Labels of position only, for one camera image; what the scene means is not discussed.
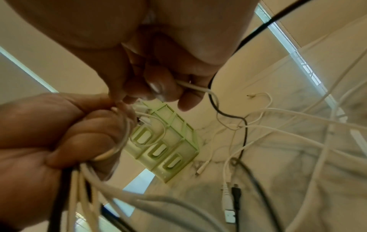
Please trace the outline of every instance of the skin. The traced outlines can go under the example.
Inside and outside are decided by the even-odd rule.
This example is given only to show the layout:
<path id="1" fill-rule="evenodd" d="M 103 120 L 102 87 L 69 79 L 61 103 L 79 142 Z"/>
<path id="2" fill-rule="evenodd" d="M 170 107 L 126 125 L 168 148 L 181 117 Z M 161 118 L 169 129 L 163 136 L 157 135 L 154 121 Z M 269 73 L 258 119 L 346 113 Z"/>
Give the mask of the skin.
<path id="1" fill-rule="evenodd" d="M 113 148 L 125 135 L 132 108 L 108 95 L 43 94 L 0 106 L 0 222 L 22 229 L 47 220 L 63 168 Z M 102 180 L 120 153 L 93 162 Z"/>
<path id="2" fill-rule="evenodd" d="M 178 101 L 189 110 L 243 36 L 258 0 L 7 0 L 93 68 L 116 100 Z"/>

